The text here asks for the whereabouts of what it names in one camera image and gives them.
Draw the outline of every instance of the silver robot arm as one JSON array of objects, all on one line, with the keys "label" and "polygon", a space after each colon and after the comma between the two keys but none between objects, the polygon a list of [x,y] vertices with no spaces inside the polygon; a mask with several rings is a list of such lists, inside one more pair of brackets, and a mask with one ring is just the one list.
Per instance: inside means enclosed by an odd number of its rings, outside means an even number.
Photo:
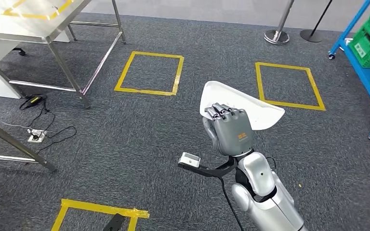
[{"label": "silver robot arm", "polygon": [[214,148],[228,156],[215,169],[204,167],[200,158],[183,153],[178,166],[206,177],[220,178],[236,169],[232,195],[238,206],[254,220],[261,231],[307,231],[294,208],[294,201],[266,158],[253,149],[253,131],[244,110],[215,103],[205,111],[203,126]]},{"label": "silver robot arm", "polygon": [[290,193],[259,152],[239,161],[232,194],[262,231],[307,231]]}]

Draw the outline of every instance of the power strip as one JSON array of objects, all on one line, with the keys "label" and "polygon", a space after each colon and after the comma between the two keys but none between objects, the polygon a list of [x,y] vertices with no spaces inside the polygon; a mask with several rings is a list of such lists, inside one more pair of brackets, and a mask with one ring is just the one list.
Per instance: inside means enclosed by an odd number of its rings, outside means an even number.
[{"label": "power strip", "polygon": [[35,130],[35,129],[33,129],[31,131],[31,134],[33,134],[33,135],[31,135],[29,137],[29,140],[27,140],[27,141],[31,142],[31,143],[42,143],[43,138],[45,138],[45,136],[46,136],[46,132],[47,131],[45,131],[45,130]]}]

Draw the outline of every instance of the blue metal shelf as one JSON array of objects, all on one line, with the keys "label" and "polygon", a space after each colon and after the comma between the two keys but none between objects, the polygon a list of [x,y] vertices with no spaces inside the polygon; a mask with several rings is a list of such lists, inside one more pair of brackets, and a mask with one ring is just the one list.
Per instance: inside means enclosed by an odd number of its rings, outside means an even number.
[{"label": "blue metal shelf", "polygon": [[359,79],[361,80],[362,84],[364,84],[365,89],[370,95],[370,68],[363,68],[361,64],[359,64],[352,50],[349,47],[347,47],[347,45],[345,44],[345,38],[347,37],[348,33],[352,30],[354,25],[357,23],[357,21],[360,19],[360,17],[365,12],[365,10],[368,8],[369,5],[370,5],[370,0],[365,0],[361,9],[359,9],[358,13],[355,15],[354,19],[350,22],[347,29],[341,34],[341,36],[332,46],[329,53],[330,53],[330,59],[333,59],[335,58],[335,52],[337,51],[339,47],[342,47],[344,49],[345,55],[347,56],[355,72],[358,74]]}]

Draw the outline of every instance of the metal table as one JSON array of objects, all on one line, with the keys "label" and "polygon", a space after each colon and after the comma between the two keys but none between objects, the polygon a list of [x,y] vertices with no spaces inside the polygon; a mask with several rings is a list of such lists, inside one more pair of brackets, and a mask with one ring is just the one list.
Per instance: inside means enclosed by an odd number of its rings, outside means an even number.
[{"label": "metal table", "polygon": [[53,166],[49,161],[45,160],[40,155],[30,150],[28,147],[24,146],[21,142],[19,142],[17,139],[9,135],[6,131],[2,130],[1,128],[0,128],[0,138],[2,138],[4,141],[11,144],[13,147],[17,148],[19,151],[31,157],[30,159],[30,158],[0,155],[0,160],[26,162],[26,163],[39,163],[45,166],[46,168],[48,168],[52,172],[56,171],[56,167]]},{"label": "metal table", "polygon": [[[0,70],[0,75],[5,79],[5,81],[13,85],[25,85],[75,92],[83,101],[84,106],[86,108],[89,108],[90,103],[85,96],[87,91],[89,90],[91,84],[94,82],[97,74],[100,72],[100,69],[102,68],[107,57],[115,47],[119,38],[122,38],[122,42],[124,44],[126,43],[115,0],[111,0],[111,2],[116,14],[117,24],[72,21],[90,1],[91,0],[46,0],[36,2],[33,0],[18,0],[6,10],[4,10],[5,7],[0,6],[0,39],[47,44],[53,55],[55,56],[57,62],[61,66],[63,72],[65,73],[72,88],[10,80]],[[83,89],[81,89],[80,86],[77,84],[75,78],[73,77],[73,74],[70,72],[70,69],[52,43],[53,40],[63,30],[65,30],[66,27],[68,27],[68,29],[70,30],[70,34],[72,35],[73,39],[76,40],[70,24],[116,27],[119,29],[113,43],[111,44],[107,53],[104,55],[94,74],[91,76],[89,82]],[[16,90],[19,92],[20,95],[24,96],[24,94],[19,89]]]}]

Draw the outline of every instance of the yellow tape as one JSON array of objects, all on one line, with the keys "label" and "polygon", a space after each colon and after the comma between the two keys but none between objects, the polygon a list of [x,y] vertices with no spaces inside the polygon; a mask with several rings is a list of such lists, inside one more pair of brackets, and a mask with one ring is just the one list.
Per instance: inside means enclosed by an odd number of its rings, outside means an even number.
[{"label": "yellow tape", "polygon": [[51,20],[57,17],[62,11],[64,11],[74,0],[67,0],[59,9],[57,9],[54,13],[49,15],[42,15],[42,14],[31,14],[31,13],[13,13],[12,10],[18,7],[20,4],[24,3],[26,0],[19,0],[16,2],[11,8],[6,9],[2,15],[6,16],[15,16],[15,17],[24,17],[24,18],[38,18],[42,20]]},{"label": "yellow tape", "polygon": [[128,225],[127,231],[135,231],[135,226],[137,226],[137,220],[138,219],[136,217],[130,218],[130,223]]},{"label": "yellow tape", "polygon": [[[133,88],[122,88],[121,85],[127,75],[128,69],[134,59],[135,55],[148,55],[148,56],[156,56],[156,57],[165,57],[165,58],[176,58],[179,59],[178,68],[176,70],[175,80],[173,83],[172,91],[159,91],[159,90],[139,90]],[[161,54],[161,53],[150,53],[150,52],[143,52],[143,51],[133,51],[131,52],[130,57],[128,58],[127,63],[122,70],[121,76],[117,81],[116,86],[114,87],[114,91],[123,91],[123,92],[132,92],[132,93],[144,93],[144,94],[153,94],[153,95],[176,95],[178,92],[178,85],[179,79],[181,78],[182,67],[184,65],[184,57],[181,55],[174,55],[174,54]]]},{"label": "yellow tape", "polygon": [[[317,99],[318,106],[315,105],[307,105],[307,104],[300,104],[300,103],[289,103],[289,102],[280,102],[280,101],[273,101],[267,100],[264,98],[264,90],[263,90],[263,82],[262,82],[262,73],[260,71],[260,66],[271,66],[271,67],[278,67],[278,68],[285,68],[285,69],[293,69],[293,70],[303,70],[307,73],[308,79],[310,80],[311,87],[313,89],[314,95]],[[259,90],[259,99],[261,101],[267,102],[269,104],[278,105],[278,106],[286,106],[286,107],[297,107],[303,109],[311,109],[311,110],[320,110],[325,111],[325,105],[321,98],[320,92],[318,91],[316,82],[314,81],[313,75],[311,74],[311,70],[308,67],[302,66],[291,66],[291,65],[283,65],[283,64],[270,64],[270,63],[255,63],[256,68],[256,80],[257,86]]]},{"label": "yellow tape", "polygon": [[68,209],[67,206],[61,206],[59,214],[57,215],[56,220],[54,221],[54,224],[52,226],[52,231],[60,230],[60,226],[62,225],[63,219],[66,216],[67,209]]},{"label": "yellow tape", "polygon": [[149,213],[146,210],[138,210],[136,208],[133,208],[133,209],[118,208],[118,207],[98,205],[98,204],[93,204],[93,203],[88,203],[88,202],[83,202],[83,201],[62,199],[61,208],[52,226],[52,231],[60,230],[60,226],[62,225],[63,219],[66,216],[66,212],[68,208],[76,208],[76,209],[82,209],[82,210],[88,210],[88,211],[106,213],[106,214],[112,214],[112,215],[115,215],[118,213],[122,216],[130,217],[128,231],[135,230],[135,226],[137,225],[138,218],[149,218]]}]

